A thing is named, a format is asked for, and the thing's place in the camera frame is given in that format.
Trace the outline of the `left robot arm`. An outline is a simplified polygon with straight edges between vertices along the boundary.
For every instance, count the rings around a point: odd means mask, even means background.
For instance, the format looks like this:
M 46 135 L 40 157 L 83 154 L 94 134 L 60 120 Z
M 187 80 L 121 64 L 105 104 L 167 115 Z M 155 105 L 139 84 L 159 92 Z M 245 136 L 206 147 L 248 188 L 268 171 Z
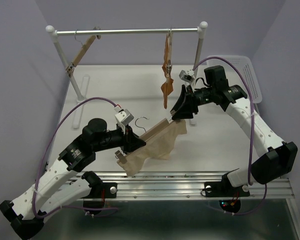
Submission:
M 96 153 L 121 148 L 125 154 L 144 147 L 146 142 L 127 125 L 107 130 L 107 122 L 93 118 L 60 154 L 53 165 L 19 197 L 5 200 L 0 211 L 10 222 L 14 232 L 29 240 L 44 226 L 45 219 L 70 203 L 86 197 L 96 197 L 103 191 L 103 182 L 93 171 L 85 172 L 77 181 L 60 190 L 96 159 Z

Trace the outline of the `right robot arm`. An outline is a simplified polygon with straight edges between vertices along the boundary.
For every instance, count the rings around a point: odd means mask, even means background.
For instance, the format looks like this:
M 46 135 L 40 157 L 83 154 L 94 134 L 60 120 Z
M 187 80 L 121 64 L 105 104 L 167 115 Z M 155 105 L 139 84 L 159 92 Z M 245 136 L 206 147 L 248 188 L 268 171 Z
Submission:
M 174 121 L 193 119 L 199 107 L 214 103 L 220 106 L 243 130 L 250 140 L 250 152 L 256 151 L 258 159 L 249 160 L 246 167 L 225 173 L 220 181 L 204 185 L 206 197 L 249 196 L 244 186 L 265 185 L 292 170 L 298 148 L 276 135 L 255 111 L 248 94 L 239 85 L 229 85 L 223 66 L 204 70 L 206 84 L 195 88 L 193 70 L 182 70 L 179 78 L 189 85 L 181 87 L 180 96 L 171 109 Z

